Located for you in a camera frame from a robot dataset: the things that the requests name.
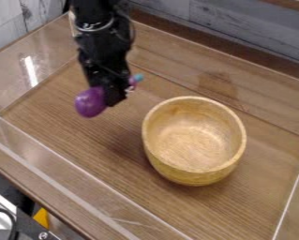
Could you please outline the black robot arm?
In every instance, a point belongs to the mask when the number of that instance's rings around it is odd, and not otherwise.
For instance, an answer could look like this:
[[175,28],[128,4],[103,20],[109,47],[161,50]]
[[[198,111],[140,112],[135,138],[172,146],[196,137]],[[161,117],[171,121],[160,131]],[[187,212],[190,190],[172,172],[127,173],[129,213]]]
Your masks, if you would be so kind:
[[128,52],[133,42],[129,14],[121,0],[69,0],[77,60],[89,87],[104,90],[104,104],[115,106],[127,98]]

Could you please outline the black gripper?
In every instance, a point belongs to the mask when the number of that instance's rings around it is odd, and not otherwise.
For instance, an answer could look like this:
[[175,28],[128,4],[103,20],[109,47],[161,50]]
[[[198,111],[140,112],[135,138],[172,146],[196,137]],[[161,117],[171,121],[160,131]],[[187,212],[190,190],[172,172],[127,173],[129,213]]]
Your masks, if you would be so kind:
[[113,107],[127,98],[129,66],[127,55],[133,42],[133,28],[128,17],[108,17],[88,21],[76,18],[79,63],[89,87],[103,85],[104,101]]

